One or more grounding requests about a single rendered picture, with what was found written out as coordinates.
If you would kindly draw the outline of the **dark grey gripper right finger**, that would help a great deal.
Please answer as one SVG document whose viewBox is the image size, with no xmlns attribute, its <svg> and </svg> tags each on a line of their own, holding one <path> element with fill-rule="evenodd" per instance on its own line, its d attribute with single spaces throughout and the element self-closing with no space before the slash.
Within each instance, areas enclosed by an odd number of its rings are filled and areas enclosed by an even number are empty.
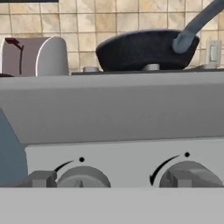
<svg viewBox="0 0 224 224">
<path fill-rule="evenodd" d="M 224 187 L 222 181 L 208 170 L 175 170 L 167 173 L 172 187 Z"/>
</svg>

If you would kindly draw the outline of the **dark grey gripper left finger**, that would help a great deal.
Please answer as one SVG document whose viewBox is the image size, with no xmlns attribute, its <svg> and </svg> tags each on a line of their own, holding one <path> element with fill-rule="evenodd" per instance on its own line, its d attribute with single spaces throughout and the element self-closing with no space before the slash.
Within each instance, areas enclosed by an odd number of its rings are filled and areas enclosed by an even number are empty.
<svg viewBox="0 0 224 224">
<path fill-rule="evenodd" d="M 13 184 L 13 187 L 56 187 L 56 171 L 34 171 L 27 178 Z"/>
</svg>

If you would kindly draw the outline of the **grey round stove knob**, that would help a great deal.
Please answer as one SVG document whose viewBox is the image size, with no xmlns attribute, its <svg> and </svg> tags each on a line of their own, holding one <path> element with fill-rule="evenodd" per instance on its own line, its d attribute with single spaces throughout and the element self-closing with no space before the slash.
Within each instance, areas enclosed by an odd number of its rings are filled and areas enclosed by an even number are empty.
<svg viewBox="0 0 224 224">
<path fill-rule="evenodd" d="M 67 170 L 57 187 L 111 187 L 108 177 L 92 166 L 77 166 Z"/>
<path fill-rule="evenodd" d="M 169 179 L 167 178 L 167 173 L 169 171 L 175 171 L 175 170 L 187 171 L 187 170 L 196 170 L 196 169 L 210 171 L 204 165 L 197 163 L 197 162 L 193 162 L 193 161 L 179 162 L 179 163 L 174 164 L 173 166 L 171 166 L 170 168 L 168 168 L 165 171 L 162 178 L 160 179 L 159 186 L 160 187 L 172 187 L 171 183 L 169 182 Z"/>
</svg>

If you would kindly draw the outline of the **blue cupboard front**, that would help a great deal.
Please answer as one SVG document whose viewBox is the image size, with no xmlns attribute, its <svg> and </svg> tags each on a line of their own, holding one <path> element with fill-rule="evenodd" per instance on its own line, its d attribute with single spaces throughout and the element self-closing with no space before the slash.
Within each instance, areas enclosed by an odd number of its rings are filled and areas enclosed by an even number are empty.
<svg viewBox="0 0 224 224">
<path fill-rule="evenodd" d="M 25 147 L 0 108 L 0 187 L 13 186 L 27 176 Z"/>
</svg>

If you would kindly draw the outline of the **grey stove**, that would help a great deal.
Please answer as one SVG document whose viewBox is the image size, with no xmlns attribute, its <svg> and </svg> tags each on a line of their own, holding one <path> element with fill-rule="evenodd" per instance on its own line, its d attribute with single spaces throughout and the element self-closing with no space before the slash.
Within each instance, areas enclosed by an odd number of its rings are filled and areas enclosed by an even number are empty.
<svg viewBox="0 0 224 224">
<path fill-rule="evenodd" d="M 224 185 L 224 69 L 1 78 L 0 108 L 28 176 L 92 166 L 111 187 L 160 187 L 193 161 Z"/>
</svg>

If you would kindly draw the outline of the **dark range hood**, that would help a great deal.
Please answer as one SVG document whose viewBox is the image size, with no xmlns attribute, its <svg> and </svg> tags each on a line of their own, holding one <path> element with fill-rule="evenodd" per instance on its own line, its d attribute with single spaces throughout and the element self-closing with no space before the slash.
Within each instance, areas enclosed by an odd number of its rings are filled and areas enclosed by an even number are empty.
<svg viewBox="0 0 224 224">
<path fill-rule="evenodd" d="M 59 0 L 0 0 L 0 3 L 58 3 Z"/>
</svg>

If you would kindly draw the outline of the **white wall socket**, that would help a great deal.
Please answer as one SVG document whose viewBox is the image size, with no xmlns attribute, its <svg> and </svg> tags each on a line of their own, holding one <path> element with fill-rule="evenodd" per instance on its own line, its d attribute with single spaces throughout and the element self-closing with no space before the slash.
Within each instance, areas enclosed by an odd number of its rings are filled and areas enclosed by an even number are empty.
<svg viewBox="0 0 224 224">
<path fill-rule="evenodd" d="M 207 41 L 206 63 L 215 64 L 217 67 L 221 64 L 221 41 L 220 40 Z"/>
</svg>

